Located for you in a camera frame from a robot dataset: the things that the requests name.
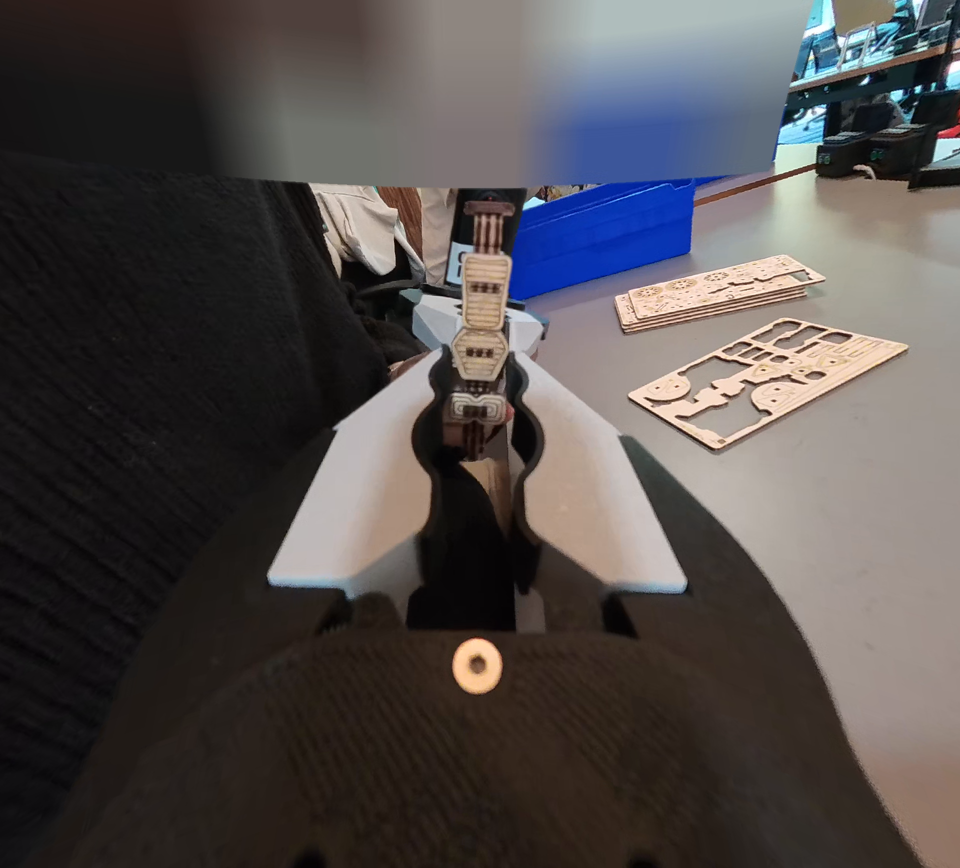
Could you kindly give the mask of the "background wooden table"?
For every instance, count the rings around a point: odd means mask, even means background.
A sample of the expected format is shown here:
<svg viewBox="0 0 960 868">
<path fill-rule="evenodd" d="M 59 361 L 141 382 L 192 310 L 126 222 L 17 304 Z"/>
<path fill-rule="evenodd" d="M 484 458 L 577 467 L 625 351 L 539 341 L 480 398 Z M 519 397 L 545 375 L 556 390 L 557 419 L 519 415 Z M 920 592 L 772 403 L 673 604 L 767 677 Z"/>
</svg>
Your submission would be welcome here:
<svg viewBox="0 0 960 868">
<path fill-rule="evenodd" d="M 817 72 L 790 83 L 784 111 L 798 113 L 877 94 L 933 86 L 941 77 L 942 64 L 950 67 L 958 60 L 958 50 L 959 40 L 955 39 L 948 55 L 947 46 L 941 44 Z"/>
</svg>

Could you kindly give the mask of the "wooden puzzle model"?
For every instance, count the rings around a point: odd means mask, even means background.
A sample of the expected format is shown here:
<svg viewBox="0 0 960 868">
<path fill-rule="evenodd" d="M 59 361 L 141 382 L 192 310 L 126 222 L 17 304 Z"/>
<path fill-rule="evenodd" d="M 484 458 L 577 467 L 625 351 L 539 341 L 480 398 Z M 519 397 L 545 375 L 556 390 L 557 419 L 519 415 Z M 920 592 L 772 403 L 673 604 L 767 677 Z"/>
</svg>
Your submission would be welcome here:
<svg viewBox="0 0 960 868">
<path fill-rule="evenodd" d="M 477 461 L 509 420 L 505 367 L 510 356 L 507 306 L 512 260 L 504 250 L 516 203 L 502 189 L 463 195 L 462 219 L 472 230 L 461 255 L 461 325 L 450 345 L 451 382 L 444 426 L 450 447 Z"/>
</svg>

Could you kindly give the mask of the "person's left forearm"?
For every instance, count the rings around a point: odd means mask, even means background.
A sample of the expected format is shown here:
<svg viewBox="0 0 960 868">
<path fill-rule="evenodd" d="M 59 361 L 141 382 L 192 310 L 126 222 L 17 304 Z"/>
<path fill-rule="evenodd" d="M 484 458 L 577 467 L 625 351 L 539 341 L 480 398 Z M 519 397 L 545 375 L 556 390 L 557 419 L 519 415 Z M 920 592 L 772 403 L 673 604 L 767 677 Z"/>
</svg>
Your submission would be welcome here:
<svg viewBox="0 0 960 868">
<path fill-rule="evenodd" d="M 358 316 L 364 331 L 385 358 L 387 370 L 395 362 L 431 353 L 412 333 L 412 315 L 398 314 L 402 292 L 408 289 L 419 293 L 419 288 L 408 288 L 392 293 L 390 298 L 358 298 L 354 286 L 341 281 L 342 291 L 351 309 Z"/>
</svg>

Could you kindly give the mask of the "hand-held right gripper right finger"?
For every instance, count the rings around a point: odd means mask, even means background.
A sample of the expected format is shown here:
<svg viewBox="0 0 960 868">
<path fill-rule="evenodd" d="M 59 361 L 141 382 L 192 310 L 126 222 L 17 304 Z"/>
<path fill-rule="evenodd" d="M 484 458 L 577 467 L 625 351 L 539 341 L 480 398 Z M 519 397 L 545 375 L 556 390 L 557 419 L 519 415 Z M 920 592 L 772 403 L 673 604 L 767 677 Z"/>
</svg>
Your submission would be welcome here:
<svg viewBox="0 0 960 868">
<path fill-rule="evenodd" d="M 534 541 L 534 573 L 514 590 L 518 632 L 601 629 L 621 595 L 680 597 L 689 580 L 630 459 L 628 439 L 525 354 L 518 400 L 536 421 L 509 428 L 512 517 Z"/>
</svg>

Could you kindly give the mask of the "black battery charger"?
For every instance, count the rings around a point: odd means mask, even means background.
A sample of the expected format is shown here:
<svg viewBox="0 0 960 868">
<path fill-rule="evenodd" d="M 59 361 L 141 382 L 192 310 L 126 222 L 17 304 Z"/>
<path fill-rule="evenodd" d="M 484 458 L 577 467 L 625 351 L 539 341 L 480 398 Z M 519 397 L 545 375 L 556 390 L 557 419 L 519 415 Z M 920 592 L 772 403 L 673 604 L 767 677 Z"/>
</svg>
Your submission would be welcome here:
<svg viewBox="0 0 960 868">
<path fill-rule="evenodd" d="M 815 154 L 814 171 L 819 178 L 843 179 L 870 169 L 873 135 L 864 131 L 840 131 L 822 140 Z"/>
<path fill-rule="evenodd" d="M 937 130 L 930 125 L 881 130 L 870 139 L 866 165 L 876 180 L 909 181 L 932 162 L 937 142 Z"/>
</svg>

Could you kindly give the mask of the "stack of wooden puzzle sheets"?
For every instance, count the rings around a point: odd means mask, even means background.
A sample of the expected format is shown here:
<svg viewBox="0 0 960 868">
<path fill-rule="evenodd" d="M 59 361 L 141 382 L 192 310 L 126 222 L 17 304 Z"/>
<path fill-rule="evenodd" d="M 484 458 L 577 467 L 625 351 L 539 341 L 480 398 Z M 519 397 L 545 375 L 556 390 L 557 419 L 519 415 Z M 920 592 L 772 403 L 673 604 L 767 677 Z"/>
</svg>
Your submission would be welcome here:
<svg viewBox="0 0 960 868">
<path fill-rule="evenodd" d="M 804 298 L 811 286 L 825 280 L 780 254 L 633 288 L 617 295 L 613 304 L 621 331 L 634 334 Z"/>
</svg>

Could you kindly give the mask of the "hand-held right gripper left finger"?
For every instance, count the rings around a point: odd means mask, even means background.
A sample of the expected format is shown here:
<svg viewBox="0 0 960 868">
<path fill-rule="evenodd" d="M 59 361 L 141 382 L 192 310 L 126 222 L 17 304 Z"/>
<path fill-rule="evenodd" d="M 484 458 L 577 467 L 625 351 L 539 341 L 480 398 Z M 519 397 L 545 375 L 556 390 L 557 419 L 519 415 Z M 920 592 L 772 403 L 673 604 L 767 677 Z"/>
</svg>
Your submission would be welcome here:
<svg viewBox="0 0 960 868">
<path fill-rule="evenodd" d="M 272 587 L 389 598 L 401 623 L 422 584 L 418 536 L 431 480 L 412 434 L 433 401 L 432 351 L 333 428 L 332 440 L 270 568 Z"/>
</svg>

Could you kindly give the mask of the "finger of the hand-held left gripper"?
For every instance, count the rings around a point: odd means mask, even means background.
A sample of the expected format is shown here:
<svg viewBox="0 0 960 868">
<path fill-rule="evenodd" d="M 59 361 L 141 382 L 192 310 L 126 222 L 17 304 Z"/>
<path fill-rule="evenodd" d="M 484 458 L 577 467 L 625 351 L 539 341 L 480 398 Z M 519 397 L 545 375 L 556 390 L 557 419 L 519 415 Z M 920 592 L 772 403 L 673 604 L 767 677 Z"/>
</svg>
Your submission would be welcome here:
<svg viewBox="0 0 960 868">
<path fill-rule="evenodd" d="M 548 321 L 533 313 L 510 313 L 510 351 L 536 360 L 546 339 Z"/>
<path fill-rule="evenodd" d="M 413 308 L 413 336 L 427 351 L 450 345 L 460 330 L 460 301 L 419 301 Z"/>
</svg>

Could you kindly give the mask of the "punched wooden puzzle sheet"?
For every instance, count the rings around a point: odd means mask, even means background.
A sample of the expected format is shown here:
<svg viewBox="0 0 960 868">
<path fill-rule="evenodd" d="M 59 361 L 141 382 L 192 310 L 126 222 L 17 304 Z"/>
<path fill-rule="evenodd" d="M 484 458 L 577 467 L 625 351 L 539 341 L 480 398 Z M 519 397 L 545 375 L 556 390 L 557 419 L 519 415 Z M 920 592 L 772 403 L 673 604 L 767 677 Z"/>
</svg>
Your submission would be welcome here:
<svg viewBox="0 0 960 868">
<path fill-rule="evenodd" d="M 719 453 L 907 352 L 888 339 L 779 318 L 641 385 L 628 399 Z"/>
</svg>

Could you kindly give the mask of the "grey desk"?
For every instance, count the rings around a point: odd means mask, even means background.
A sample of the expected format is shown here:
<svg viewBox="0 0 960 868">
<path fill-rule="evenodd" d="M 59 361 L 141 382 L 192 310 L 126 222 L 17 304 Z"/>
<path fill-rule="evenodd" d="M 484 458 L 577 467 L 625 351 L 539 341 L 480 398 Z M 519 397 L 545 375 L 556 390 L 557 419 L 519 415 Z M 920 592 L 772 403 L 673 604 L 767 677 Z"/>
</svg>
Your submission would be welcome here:
<svg viewBox="0 0 960 868">
<path fill-rule="evenodd" d="M 805 634 L 859 760 L 929 866 L 958 866 L 958 187 L 808 172 L 698 205 L 690 254 L 533 298 L 538 362 L 750 552 Z M 807 298 L 624 335 L 634 287 L 787 254 Z M 628 400 L 782 317 L 906 354 L 714 453 Z"/>
</svg>

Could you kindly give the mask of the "black office chair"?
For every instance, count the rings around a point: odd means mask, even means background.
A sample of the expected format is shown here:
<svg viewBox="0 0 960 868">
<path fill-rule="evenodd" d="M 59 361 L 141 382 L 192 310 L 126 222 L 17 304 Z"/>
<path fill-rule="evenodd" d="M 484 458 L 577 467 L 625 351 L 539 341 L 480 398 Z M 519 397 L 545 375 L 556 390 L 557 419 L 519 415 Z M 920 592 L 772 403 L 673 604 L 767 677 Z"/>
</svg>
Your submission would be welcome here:
<svg viewBox="0 0 960 868">
<path fill-rule="evenodd" d="M 359 262 L 348 263 L 342 268 L 343 280 L 353 286 L 358 298 L 367 300 L 390 298 L 403 289 L 420 287 L 424 277 L 422 265 L 411 265 L 406 260 L 387 274 L 376 274 Z"/>
</svg>

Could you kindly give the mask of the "white jacket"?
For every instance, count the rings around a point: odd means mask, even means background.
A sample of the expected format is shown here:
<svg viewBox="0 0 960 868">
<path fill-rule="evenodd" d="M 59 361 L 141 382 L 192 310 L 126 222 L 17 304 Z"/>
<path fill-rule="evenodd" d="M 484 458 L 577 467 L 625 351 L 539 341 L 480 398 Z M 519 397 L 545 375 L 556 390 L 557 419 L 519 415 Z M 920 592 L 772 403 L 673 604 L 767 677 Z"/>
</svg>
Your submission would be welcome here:
<svg viewBox="0 0 960 868">
<path fill-rule="evenodd" d="M 382 278 L 398 264 L 422 277 L 424 264 L 410 243 L 400 212 L 371 186 L 310 182 L 326 246 L 338 277 L 349 264 L 359 264 Z"/>
</svg>

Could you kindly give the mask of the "blue plastic bin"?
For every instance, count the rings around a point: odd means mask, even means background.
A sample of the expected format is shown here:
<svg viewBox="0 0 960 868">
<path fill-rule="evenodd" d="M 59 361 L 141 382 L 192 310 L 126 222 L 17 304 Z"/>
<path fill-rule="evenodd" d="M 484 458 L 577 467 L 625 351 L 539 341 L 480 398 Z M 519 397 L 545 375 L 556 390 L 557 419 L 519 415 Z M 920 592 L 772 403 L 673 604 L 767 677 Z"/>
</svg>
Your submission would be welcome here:
<svg viewBox="0 0 960 868">
<path fill-rule="evenodd" d="M 686 255 L 696 188 L 693 178 L 609 183 L 526 207 L 510 297 L 524 301 Z"/>
</svg>

